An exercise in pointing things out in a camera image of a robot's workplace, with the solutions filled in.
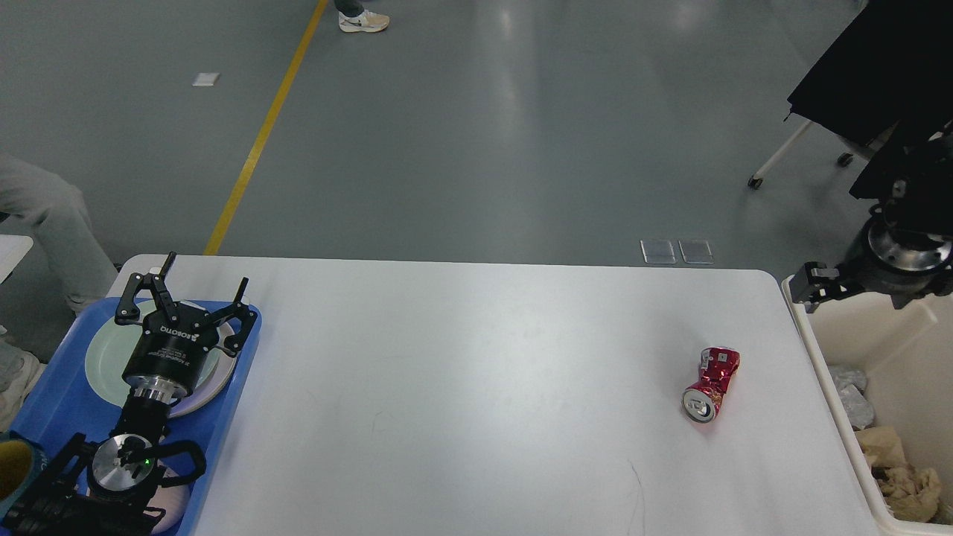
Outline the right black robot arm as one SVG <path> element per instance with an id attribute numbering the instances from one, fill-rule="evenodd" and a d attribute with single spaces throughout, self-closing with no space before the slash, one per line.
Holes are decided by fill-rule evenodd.
<path id="1" fill-rule="evenodd" d="M 834 266 L 808 261 L 791 278 L 791 302 L 821 304 L 865 293 L 901 310 L 951 294 L 951 133 L 912 146 L 885 145 L 855 181 L 872 198 L 869 218 Z"/>

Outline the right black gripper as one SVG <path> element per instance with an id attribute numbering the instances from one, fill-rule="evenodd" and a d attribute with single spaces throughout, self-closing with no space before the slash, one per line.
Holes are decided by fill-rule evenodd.
<path id="1" fill-rule="evenodd" d="M 868 220 L 841 266 L 808 261 L 790 279 L 790 302 L 802 304 L 807 312 L 864 292 L 890 296 L 894 310 L 934 296 L 950 296 L 951 241 Z"/>

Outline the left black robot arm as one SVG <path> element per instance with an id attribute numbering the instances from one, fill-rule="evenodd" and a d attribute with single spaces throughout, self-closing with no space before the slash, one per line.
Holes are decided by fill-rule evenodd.
<path id="1" fill-rule="evenodd" d="M 248 376 L 260 312 L 177 301 L 176 254 L 79 316 L 2 437 L 4 535 L 185 535 Z"/>

